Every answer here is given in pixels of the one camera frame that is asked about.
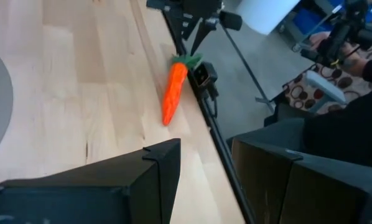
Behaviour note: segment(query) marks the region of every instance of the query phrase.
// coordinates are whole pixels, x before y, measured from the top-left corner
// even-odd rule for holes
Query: light wood tabletop
[[[14,92],[0,182],[181,138],[172,223],[243,223],[188,83],[162,125],[173,54],[164,18],[146,0],[0,0],[0,57]]]

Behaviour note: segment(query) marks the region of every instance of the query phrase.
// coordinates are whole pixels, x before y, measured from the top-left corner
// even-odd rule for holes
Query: person
[[[328,35],[321,32],[311,36],[313,48]],[[352,50],[350,44],[342,48],[345,55]],[[348,57],[342,69],[372,82],[372,60],[358,53]],[[351,101],[345,109],[286,119],[237,138],[372,167],[372,92]]]

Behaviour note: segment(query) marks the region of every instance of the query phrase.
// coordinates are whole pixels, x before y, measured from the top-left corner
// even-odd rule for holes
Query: blue container
[[[301,33],[305,35],[308,34],[308,32],[310,32],[317,24],[319,24],[322,19],[323,18],[313,12],[310,12],[306,9],[301,9],[293,19],[293,22]],[[313,33],[330,31],[332,28],[333,27],[330,24],[323,23],[318,26]]]

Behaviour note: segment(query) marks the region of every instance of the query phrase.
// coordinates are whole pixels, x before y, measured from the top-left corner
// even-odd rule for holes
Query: orange carrot
[[[183,83],[187,77],[188,70],[195,67],[201,60],[201,55],[196,56],[179,56],[172,59],[172,66],[169,71],[167,91],[164,95],[162,104],[162,122],[167,126],[180,101]]]

